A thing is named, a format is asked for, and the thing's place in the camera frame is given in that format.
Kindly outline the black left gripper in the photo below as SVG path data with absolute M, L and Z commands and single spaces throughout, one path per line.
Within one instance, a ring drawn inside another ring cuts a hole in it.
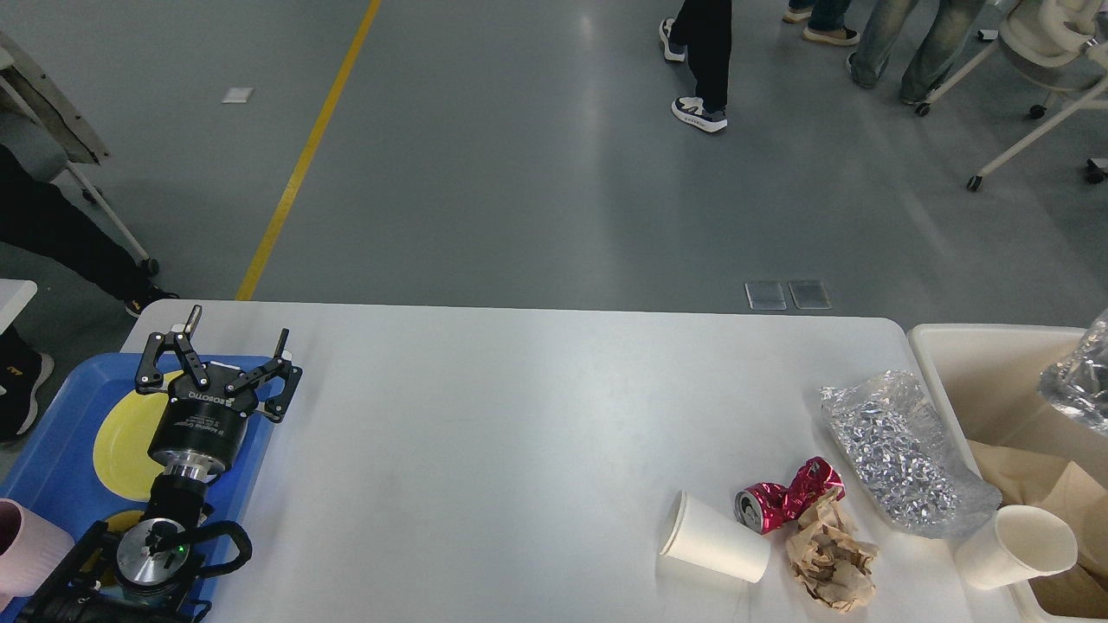
M 183 374 L 170 381 L 170 404 L 151 437 L 148 457 L 168 466 L 186 453 L 203 456 L 201 462 L 207 466 L 207 471 L 223 473 L 232 468 L 242 449 L 247 431 L 246 418 L 261 413 L 271 422 L 283 422 L 302 369 L 294 366 L 293 356 L 285 353 L 289 330 L 283 328 L 268 362 L 247 372 L 206 372 L 189 343 L 191 331 L 197 327 L 202 312 L 199 305 L 193 306 L 179 331 L 148 335 L 135 374 L 135 390 L 140 395 L 166 394 L 158 360 L 163 354 L 174 353 Z M 281 379 L 281 392 L 260 404 L 256 390 L 274 378 Z

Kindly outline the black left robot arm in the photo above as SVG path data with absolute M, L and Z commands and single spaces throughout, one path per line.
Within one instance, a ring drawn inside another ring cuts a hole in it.
M 201 312 L 79 364 L 48 407 L 3 481 L 3 519 L 48 532 L 4 622 L 199 622 L 211 580 L 249 561 L 237 519 L 302 369 L 287 331 L 266 360 L 201 356 Z

